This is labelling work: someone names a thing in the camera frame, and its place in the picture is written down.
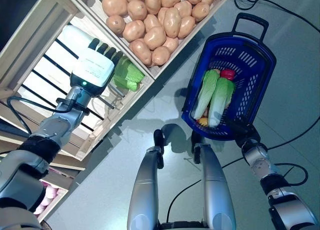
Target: pink item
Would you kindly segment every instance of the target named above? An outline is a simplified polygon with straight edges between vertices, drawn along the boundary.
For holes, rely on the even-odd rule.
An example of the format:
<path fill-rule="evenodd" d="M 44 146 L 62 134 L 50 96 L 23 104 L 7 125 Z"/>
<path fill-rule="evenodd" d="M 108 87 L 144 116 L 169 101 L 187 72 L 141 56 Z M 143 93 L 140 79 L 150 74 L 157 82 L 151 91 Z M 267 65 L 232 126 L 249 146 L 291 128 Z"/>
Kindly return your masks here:
<path fill-rule="evenodd" d="M 33 213 L 34 215 L 39 215 L 41 214 L 44 210 L 46 209 L 46 206 L 39 205 L 36 209 L 35 212 Z"/>
<path fill-rule="evenodd" d="M 58 188 L 47 186 L 45 190 L 45 196 L 48 199 L 54 199 L 57 196 Z"/>
<path fill-rule="evenodd" d="M 43 186 L 45 186 L 45 187 L 49 186 L 48 183 L 46 183 L 46 182 L 44 182 L 44 181 L 41 181 L 41 182 L 42 182 Z"/>
<path fill-rule="evenodd" d="M 48 198 L 48 197 L 45 196 L 40 204 L 43 205 L 43 206 L 48 206 L 52 201 L 53 201 L 52 198 Z"/>

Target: blue shopping basket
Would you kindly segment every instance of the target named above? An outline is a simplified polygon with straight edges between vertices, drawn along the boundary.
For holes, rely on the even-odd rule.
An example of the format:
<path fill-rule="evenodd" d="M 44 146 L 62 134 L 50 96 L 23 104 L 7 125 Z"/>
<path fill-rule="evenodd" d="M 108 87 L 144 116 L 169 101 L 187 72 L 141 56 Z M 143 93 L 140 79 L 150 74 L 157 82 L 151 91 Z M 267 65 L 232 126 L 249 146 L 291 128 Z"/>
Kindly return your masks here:
<path fill-rule="evenodd" d="M 258 39 L 247 33 L 237 32 L 239 19 L 262 25 L 261 37 Z M 245 116 L 250 123 L 254 121 L 277 62 L 275 55 L 263 44 L 268 26 L 269 23 L 260 17 L 239 13 L 231 32 L 215 34 L 206 40 L 189 82 L 182 109 L 182 119 L 194 131 L 209 139 L 230 141 L 235 138 L 226 124 L 226 117 L 234 120 Z M 235 71 L 235 92 L 217 127 L 203 127 L 191 117 L 205 72 L 209 69 Z"/>

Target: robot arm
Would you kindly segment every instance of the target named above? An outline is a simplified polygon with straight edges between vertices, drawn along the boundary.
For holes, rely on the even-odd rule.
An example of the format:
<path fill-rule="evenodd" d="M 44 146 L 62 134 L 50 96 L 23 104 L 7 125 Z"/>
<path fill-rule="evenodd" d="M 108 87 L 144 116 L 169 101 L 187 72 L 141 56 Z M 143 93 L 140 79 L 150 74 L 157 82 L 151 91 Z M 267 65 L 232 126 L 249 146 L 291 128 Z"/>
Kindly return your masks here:
<path fill-rule="evenodd" d="M 242 155 L 268 197 L 269 213 L 277 230 L 316 230 L 319 223 L 295 190 L 270 161 L 267 148 L 260 143 L 260 136 L 251 123 L 244 119 L 228 121 L 235 133 L 235 141 Z"/>
<path fill-rule="evenodd" d="M 108 47 L 105 43 L 96 51 L 99 42 L 95 38 L 79 56 L 70 77 L 70 92 L 65 99 L 57 99 L 58 112 L 43 120 L 37 131 L 0 162 L 0 230 L 41 229 L 33 214 L 45 196 L 39 179 L 89 114 L 89 101 L 105 90 L 119 61 L 103 55 Z"/>

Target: basket handle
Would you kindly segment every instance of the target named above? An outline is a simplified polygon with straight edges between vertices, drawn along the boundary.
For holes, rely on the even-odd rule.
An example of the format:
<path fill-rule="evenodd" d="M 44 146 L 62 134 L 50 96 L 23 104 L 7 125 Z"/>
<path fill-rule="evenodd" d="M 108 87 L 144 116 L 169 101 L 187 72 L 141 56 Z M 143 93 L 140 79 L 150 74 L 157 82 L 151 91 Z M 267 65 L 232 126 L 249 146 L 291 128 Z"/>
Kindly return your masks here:
<path fill-rule="evenodd" d="M 260 36 L 259 41 L 262 42 L 264 40 L 264 37 L 265 37 L 266 32 L 267 32 L 268 27 L 269 27 L 269 22 L 267 22 L 266 20 L 262 19 L 261 17 L 255 16 L 255 15 L 252 15 L 252 14 L 249 14 L 249 13 L 240 12 L 236 16 L 236 20 L 235 20 L 235 23 L 234 23 L 232 31 L 231 31 L 233 34 L 236 34 L 236 33 L 241 34 L 241 32 L 237 32 L 236 31 L 239 19 L 249 20 L 249 21 L 255 22 L 255 23 L 263 26 L 263 31 L 262 31 L 262 34 Z"/>

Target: white label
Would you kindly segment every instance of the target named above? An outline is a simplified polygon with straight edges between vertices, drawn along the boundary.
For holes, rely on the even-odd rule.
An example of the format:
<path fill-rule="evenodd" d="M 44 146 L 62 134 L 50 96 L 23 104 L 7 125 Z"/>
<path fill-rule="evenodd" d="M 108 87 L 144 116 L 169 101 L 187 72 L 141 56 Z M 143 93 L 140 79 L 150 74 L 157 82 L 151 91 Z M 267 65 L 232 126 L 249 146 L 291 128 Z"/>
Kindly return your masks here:
<path fill-rule="evenodd" d="M 95 50 L 86 48 L 80 54 L 72 73 L 86 82 L 103 87 L 114 67 L 110 59 Z"/>

